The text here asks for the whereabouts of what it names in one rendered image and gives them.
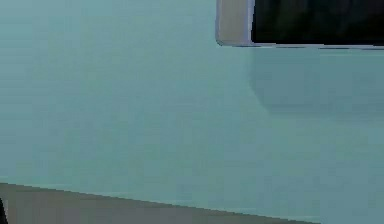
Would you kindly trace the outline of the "white framed dark window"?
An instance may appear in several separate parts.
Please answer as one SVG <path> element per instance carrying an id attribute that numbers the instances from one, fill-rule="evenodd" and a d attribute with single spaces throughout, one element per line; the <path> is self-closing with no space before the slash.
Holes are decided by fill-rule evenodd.
<path id="1" fill-rule="evenodd" d="M 384 0 L 216 0 L 221 46 L 384 50 Z"/>

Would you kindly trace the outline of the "black object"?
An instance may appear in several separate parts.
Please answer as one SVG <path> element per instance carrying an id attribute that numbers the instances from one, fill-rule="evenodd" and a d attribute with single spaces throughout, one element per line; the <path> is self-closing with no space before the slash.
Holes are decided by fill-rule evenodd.
<path id="1" fill-rule="evenodd" d="M 4 204 L 1 198 L 0 198 L 0 224 L 8 224 L 6 212 L 4 209 Z"/>

